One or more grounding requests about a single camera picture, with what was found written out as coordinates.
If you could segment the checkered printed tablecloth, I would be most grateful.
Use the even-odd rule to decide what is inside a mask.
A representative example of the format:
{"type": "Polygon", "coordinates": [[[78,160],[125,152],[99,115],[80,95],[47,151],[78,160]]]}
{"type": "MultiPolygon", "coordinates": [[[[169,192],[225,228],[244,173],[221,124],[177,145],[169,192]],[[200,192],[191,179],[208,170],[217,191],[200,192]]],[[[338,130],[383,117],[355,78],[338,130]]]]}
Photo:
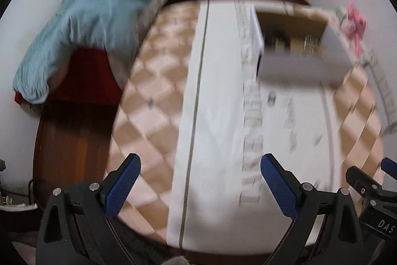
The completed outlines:
{"type": "Polygon", "coordinates": [[[118,218],[144,237],[206,254],[271,253],[290,219],[261,171],[273,154],[301,182],[335,192],[357,166],[383,182],[382,126],[365,71],[340,87],[256,79],[252,6],[207,0],[171,5],[151,27],[118,108],[106,171],[141,158],[118,218]]]}

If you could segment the white power strip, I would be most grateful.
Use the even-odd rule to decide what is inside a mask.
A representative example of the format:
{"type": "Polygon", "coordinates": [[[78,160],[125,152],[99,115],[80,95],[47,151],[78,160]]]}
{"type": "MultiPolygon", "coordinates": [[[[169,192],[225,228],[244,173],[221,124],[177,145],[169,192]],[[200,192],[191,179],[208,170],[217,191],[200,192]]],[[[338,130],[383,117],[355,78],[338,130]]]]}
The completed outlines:
{"type": "Polygon", "coordinates": [[[368,56],[369,64],[367,67],[375,89],[375,101],[383,131],[385,134],[396,133],[396,97],[393,95],[392,87],[380,60],[375,54],[375,50],[371,48],[368,56]]]}

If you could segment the teal blue duvet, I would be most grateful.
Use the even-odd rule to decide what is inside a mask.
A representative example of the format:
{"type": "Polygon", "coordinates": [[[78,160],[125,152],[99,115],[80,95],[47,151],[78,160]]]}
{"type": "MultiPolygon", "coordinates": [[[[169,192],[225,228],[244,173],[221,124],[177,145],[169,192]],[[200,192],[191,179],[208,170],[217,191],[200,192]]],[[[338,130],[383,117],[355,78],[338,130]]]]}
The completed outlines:
{"type": "Polygon", "coordinates": [[[60,8],[36,36],[13,79],[19,104],[45,103],[66,75],[78,48],[127,57],[134,44],[136,18],[150,0],[62,0],[60,8]]]}

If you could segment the pink panther plush toy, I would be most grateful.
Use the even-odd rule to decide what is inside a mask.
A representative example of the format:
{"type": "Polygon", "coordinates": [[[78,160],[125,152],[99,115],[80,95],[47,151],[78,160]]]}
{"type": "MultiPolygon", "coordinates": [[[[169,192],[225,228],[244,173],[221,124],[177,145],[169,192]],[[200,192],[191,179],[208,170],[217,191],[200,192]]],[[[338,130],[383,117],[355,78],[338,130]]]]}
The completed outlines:
{"type": "Polygon", "coordinates": [[[362,54],[361,40],[366,28],[366,19],[361,15],[353,2],[348,2],[347,14],[340,22],[340,30],[354,42],[355,56],[359,58],[362,54]]]}

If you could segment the black smart watch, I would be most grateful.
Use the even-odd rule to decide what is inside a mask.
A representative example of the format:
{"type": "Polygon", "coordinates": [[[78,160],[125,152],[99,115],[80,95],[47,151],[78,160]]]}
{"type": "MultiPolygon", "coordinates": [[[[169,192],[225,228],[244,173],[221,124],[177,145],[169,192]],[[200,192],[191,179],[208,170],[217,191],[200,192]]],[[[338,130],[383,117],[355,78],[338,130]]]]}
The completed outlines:
{"type": "Polygon", "coordinates": [[[285,52],[291,51],[291,38],[284,32],[273,32],[265,35],[265,47],[271,50],[282,48],[285,52]]]}

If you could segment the white cardboard box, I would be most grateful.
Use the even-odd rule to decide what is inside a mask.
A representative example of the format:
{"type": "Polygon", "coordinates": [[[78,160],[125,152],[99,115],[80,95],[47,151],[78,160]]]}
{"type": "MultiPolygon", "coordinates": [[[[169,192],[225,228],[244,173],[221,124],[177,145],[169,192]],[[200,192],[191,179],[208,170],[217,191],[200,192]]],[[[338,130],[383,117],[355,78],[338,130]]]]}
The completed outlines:
{"type": "Polygon", "coordinates": [[[353,69],[353,57],[331,19],[300,6],[280,10],[252,6],[251,49],[256,55],[256,77],[270,83],[340,86],[353,69]],[[291,51],[265,47],[265,35],[284,32],[291,51]]]}

